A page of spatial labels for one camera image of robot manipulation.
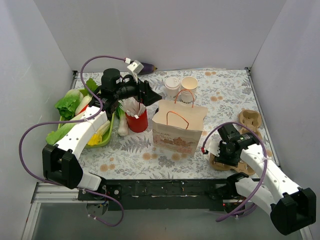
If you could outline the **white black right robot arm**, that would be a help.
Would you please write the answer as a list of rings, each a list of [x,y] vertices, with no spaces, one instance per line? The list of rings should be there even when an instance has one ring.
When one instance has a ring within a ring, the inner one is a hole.
[[[263,209],[274,227],[285,236],[316,222],[316,194],[311,188],[301,188],[269,160],[265,146],[253,131],[240,134],[234,122],[223,123],[215,130],[221,137],[219,147],[212,152],[216,160],[226,165],[243,160],[260,177],[259,182],[242,172],[229,177],[231,183],[226,186],[227,195],[232,199],[244,196],[245,200],[217,218],[217,222],[238,215],[248,201]]]

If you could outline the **brown paper takeout bag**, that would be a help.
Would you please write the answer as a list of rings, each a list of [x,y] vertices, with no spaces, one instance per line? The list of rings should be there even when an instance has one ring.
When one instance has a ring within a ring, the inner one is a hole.
[[[188,89],[191,102],[176,100],[158,101],[158,112],[152,118],[152,137],[155,146],[193,156],[204,129],[204,118],[208,108],[194,104],[194,94]]]

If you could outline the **white paper coffee cup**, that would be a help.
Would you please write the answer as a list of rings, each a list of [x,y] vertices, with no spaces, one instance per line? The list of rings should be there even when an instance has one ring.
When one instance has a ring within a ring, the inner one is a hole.
[[[172,100],[174,101],[177,97],[177,94],[179,93],[180,89],[179,88],[165,88],[166,92],[166,99],[167,100]]]

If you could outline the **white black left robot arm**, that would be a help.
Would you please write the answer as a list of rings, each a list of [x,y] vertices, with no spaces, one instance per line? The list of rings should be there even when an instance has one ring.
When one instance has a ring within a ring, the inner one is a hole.
[[[55,144],[47,144],[42,150],[43,175],[47,180],[69,189],[89,189],[95,200],[106,196],[101,177],[83,171],[78,159],[98,128],[113,115],[120,100],[133,97],[143,105],[150,106],[162,99],[154,92],[148,81],[134,79],[130,74],[121,77],[116,68],[103,72],[101,85],[95,90],[99,99],[92,99],[81,117],[81,122],[69,130]]]

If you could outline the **white plastic cup lid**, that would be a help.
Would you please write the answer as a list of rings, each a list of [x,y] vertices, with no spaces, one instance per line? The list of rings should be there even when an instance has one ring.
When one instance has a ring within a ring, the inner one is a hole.
[[[179,89],[181,86],[181,80],[177,77],[168,77],[164,81],[164,86],[169,90]]]

